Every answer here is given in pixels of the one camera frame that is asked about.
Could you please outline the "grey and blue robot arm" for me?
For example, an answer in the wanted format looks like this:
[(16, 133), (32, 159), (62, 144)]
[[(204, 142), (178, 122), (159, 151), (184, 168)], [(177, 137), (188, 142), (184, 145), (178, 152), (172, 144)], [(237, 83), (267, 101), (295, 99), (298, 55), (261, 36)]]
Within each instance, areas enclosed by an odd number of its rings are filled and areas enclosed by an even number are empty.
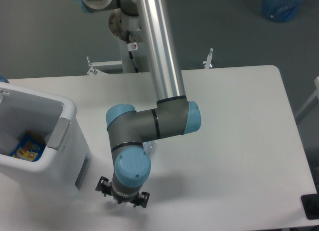
[(155, 109), (136, 111), (130, 104), (111, 107), (106, 114), (114, 173), (101, 177), (96, 190), (117, 203), (145, 208), (149, 193), (141, 187), (149, 177), (151, 160), (143, 144), (196, 132), (201, 126), (198, 105), (187, 100), (181, 69), (176, 62), (165, 0), (74, 0), (83, 10), (96, 12), (114, 7), (137, 8), (150, 73), (157, 93)]

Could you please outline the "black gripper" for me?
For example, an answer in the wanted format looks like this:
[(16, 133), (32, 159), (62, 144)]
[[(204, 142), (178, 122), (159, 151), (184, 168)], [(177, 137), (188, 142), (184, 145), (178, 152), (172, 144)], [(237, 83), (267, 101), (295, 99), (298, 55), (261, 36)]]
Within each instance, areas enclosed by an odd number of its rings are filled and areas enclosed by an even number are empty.
[(146, 208), (150, 193), (148, 192), (141, 192), (139, 193), (141, 186), (137, 187), (126, 187), (124, 186), (125, 190), (119, 190), (113, 183), (109, 182), (104, 176), (101, 176), (98, 184), (95, 187), (95, 191), (101, 192), (104, 196), (112, 196), (118, 204), (121, 203), (131, 203), (133, 207)]

